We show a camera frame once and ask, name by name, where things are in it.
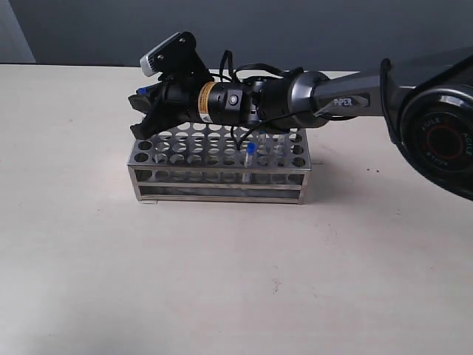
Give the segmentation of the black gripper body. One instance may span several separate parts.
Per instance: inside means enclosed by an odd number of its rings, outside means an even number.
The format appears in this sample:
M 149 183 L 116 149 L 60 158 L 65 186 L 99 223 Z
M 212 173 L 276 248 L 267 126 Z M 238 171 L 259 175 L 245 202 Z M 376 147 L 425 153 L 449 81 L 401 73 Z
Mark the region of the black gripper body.
M 147 134 L 155 135 L 184 123 L 241 126 L 259 123 L 257 114 L 261 76 L 241 82 L 187 78 L 164 81 L 153 91 L 147 113 Z

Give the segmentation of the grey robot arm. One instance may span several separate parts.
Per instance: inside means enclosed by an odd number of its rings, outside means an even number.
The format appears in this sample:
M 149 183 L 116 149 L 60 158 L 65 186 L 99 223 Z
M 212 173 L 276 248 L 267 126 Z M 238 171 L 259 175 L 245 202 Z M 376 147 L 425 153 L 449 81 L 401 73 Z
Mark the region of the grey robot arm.
M 389 138 L 424 178 L 472 198 L 472 49 L 435 53 L 373 70 L 330 78 L 300 68 L 238 78 L 186 65 L 137 89 L 131 107 L 143 114 L 131 126 L 138 140 L 184 123 L 285 134 L 329 122 L 382 117 Z

